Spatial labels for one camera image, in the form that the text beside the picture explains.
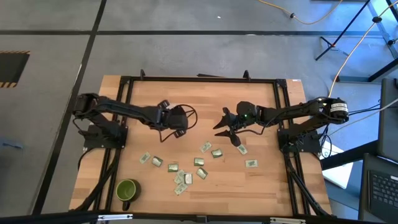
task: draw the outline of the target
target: white label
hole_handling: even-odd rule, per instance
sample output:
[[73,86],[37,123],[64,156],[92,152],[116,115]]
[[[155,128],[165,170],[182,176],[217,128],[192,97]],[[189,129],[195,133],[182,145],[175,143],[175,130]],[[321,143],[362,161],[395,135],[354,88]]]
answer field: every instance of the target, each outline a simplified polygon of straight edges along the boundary
[[331,107],[332,108],[335,108],[335,107],[347,107],[347,104],[345,104],[345,103],[334,103],[334,104],[332,104],[331,105]]
[[335,111],[345,111],[345,112],[348,112],[348,108],[339,107],[339,108],[332,108],[332,109],[330,109],[330,112],[335,112]]

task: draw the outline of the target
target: wooden tabletop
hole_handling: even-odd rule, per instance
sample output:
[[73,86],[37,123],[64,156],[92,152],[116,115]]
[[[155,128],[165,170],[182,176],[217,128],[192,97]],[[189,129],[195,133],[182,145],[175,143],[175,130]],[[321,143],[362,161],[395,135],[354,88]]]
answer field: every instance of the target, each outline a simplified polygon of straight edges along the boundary
[[[116,99],[120,76],[104,76],[100,95]],[[291,105],[305,101],[300,80],[287,80]],[[283,104],[282,90],[279,91]],[[188,104],[198,112],[197,125],[183,137],[170,137],[163,143],[159,133],[150,130],[139,121],[128,119],[129,132],[125,149],[122,150],[116,184],[122,179],[136,179],[142,186],[140,197],[131,204],[129,211],[139,213],[204,214],[204,215],[264,215],[291,216],[289,188],[282,153],[278,150],[276,130],[278,126],[266,128],[262,136],[253,133],[239,134],[248,153],[242,155],[228,138],[216,137],[213,130],[223,116],[223,107],[236,113],[240,101],[255,105],[275,107],[271,84],[259,83],[205,83],[205,82],[134,82],[131,104],[137,106],[157,105],[162,100],[171,105]],[[301,123],[308,118],[295,119]],[[260,131],[261,127],[249,127]],[[170,130],[162,132],[168,135]],[[213,147],[205,153],[200,147],[206,142]],[[220,148],[223,156],[214,159],[211,150]],[[150,161],[145,164],[139,158],[146,152],[163,159],[161,167]],[[91,151],[81,162],[73,191],[70,208],[79,206],[93,190],[98,181],[103,160],[103,149]],[[301,153],[305,183],[324,210],[331,213],[322,169],[317,158]],[[198,167],[193,158],[205,159],[203,168],[208,172],[205,180],[196,175]],[[245,160],[257,159],[258,168],[248,169]],[[185,172],[193,173],[193,184],[181,195],[174,193],[175,173],[167,172],[167,165],[178,163]],[[103,191],[100,208],[108,187]],[[299,211],[302,202],[296,186]],[[111,210],[122,212],[122,203],[113,195]]]

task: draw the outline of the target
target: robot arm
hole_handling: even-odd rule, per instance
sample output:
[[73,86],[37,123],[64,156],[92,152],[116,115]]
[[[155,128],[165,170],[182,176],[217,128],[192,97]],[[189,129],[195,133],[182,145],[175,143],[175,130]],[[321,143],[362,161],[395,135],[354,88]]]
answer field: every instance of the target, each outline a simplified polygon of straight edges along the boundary
[[[76,119],[88,119],[101,130],[101,134],[107,139],[119,139],[123,135],[123,129],[116,121],[107,120],[102,113],[111,113],[128,118],[138,119],[150,129],[163,131],[165,129],[177,130],[176,137],[185,134],[188,129],[188,118],[181,106],[167,109],[167,100],[157,106],[134,106],[127,103],[110,100],[105,96],[94,93],[86,93],[78,96],[73,110]],[[80,131],[84,137],[92,135],[89,131]]]
[[319,97],[306,103],[300,103],[281,109],[266,108],[263,106],[256,106],[247,101],[241,101],[236,108],[237,115],[230,113],[227,108],[223,108],[223,111],[225,115],[213,129],[228,126],[229,130],[215,135],[229,137],[234,146],[240,145],[240,140],[236,134],[244,132],[238,130],[252,124],[258,124],[267,128],[287,119],[311,116],[306,122],[302,124],[293,124],[289,129],[284,130],[284,134],[288,135],[288,139],[293,141],[299,135],[309,133],[324,125],[330,123],[343,124],[348,121],[347,104],[339,98]]

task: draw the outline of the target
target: gray floor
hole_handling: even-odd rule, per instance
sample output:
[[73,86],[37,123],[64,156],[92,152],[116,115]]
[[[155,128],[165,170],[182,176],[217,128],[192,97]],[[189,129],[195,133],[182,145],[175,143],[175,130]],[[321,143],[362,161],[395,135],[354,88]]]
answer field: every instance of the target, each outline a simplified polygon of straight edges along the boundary
[[[1,1],[0,29],[91,29],[99,3]],[[335,4],[311,0],[277,3],[306,21],[321,17]],[[385,2],[373,4],[379,9]],[[305,26],[255,0],[115,0],[107,3],[100,29],[343,30],[361,6],[344,2],[323,22]],[[350,30],[366,30],[371,18],[365,9]],[[395,36],[393,19],[387,12],[384,24],[391,36]],[[0,149],[1,217],[29,213],[87,40],[87,36],[0,35],[1,50],[31,50],[17,88],[0,88],[4,108],[0,110],[1,136],[25,145],[21,151]],[[349,52],[358,40],[345,37],[338,46]],[[141,68],[150,76],[207,73],[226,77],[241,77],[247,69],[252,77],[301,79],[309,100],[328,94],[332,76],[345,59],[339,52],[329,52],[314,61],[325,47],[318,37],[98,36],[80,92],[97,92],[103,75],[138,75]],[[370,75],[392,59],[384,40],[370,37],[358,47],[341,74]],[[350,110],[367,108],[377,103],[380,85],[338,83],[332,96],[346,100]],[[333,144],[350,149],[375,140],[377,127],[378,118],[373,116],[332,135]],[[82,137],[70,126],[44,212],[67,211],[82,144]],[[333,212],[344,214],[335,205],[333,202]]]

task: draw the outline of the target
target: black floor stripe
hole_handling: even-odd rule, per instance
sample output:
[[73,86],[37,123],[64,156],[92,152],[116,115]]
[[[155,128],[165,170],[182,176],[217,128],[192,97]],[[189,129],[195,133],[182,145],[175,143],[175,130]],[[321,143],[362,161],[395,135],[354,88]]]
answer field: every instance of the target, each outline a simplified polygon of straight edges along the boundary
[[91,30],[0,30],[0,35],[90,35]]
[[57,131],[58,132],[57,137],[55,138],[53,147],[50,151],[51,156],[49,159],[49,163],[47,164],[44,176],[42,176],[42,181],[40,181],[40,183],[39,183],[40,190],[37,195],[36,201],[34,203],[34,207],[33,207],[33,211],[32,211],[33,215],[38,215],[42,212],[42,209],[43,209],[43,206],[45,203],[45,198],[47,196],[47,192],[49,191],[51,180],[54,175],[54,171],[57,166],[58,158],[61,153],[62,144],[63,144],[63,141],[65,140],[65,135],[67,133],[70,118],[72,117],[72,110],[73,110],[73,107],[75,106],[75,102],[76,102],[77,94],[80,89],[81,81],[83,80],[84,73],[85,73],[85,70],[87,67],[87,63],[88,63],[88,59],[90,57],[91,50],[93,49],[96,32],[98,30],[102,15],[104,13],[106,1],[107,0],[101,0],[101,4],[99,5],[99,9],[98,9],[98,13],[97,13],[97,16],[96,16],[96,19],[94,22],[94,26],[91,31],[90,38],[88,39],[88,43],[86,46],[85,53],[83,55],[83,59],[81,60],[80,69],[79,69],[75,84],[72,88],[72,91],[71,91],[69,99],[68,99],[67,108],[63,113],[62,121],[61,121],[60,126]]
[[[261,31],[261,30],[99,30],[96,35],[287,35],[339,36],[342,31]],[[345,36],[362,36],[365,31],[347,31]],[[90,30],[0,30],[0,35],[91,35]],[[368,36],[383,36],[371,31]]]

